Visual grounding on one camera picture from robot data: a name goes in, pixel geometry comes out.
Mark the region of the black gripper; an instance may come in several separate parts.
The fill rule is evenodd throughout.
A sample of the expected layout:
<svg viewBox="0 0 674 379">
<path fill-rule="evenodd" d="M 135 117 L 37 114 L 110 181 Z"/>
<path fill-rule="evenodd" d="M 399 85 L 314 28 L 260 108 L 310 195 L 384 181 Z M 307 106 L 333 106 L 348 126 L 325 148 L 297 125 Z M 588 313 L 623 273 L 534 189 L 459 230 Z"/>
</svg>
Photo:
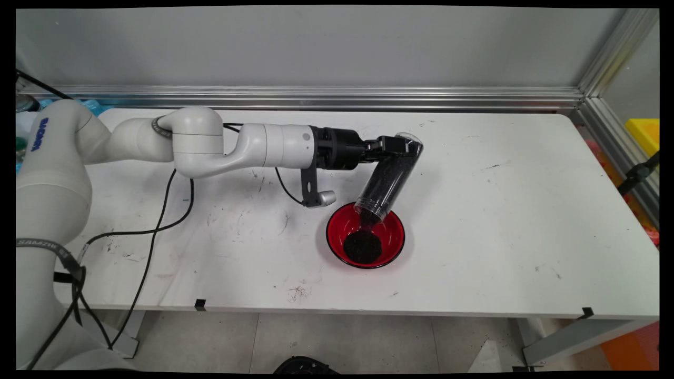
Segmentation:
<svg viewBox="0 0 674 379">
<path fill-rule="evenodd" d="M 314 155 L 310 168 L 350 171 L 360 163 L 412 156 L 407 138 L 380 136 L 362 140 L 353 129 L 311 126 Z"/>
</svg>

